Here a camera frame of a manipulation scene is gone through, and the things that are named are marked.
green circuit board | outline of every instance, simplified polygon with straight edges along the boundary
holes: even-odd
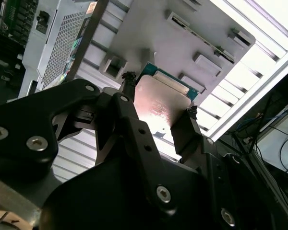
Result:
[[[38,0],[7,0],[2,18],[5,26],[0,29],[0,33],[25,46],[37,5]],[[2,11],[2,0],[0,0],[0,11]]]

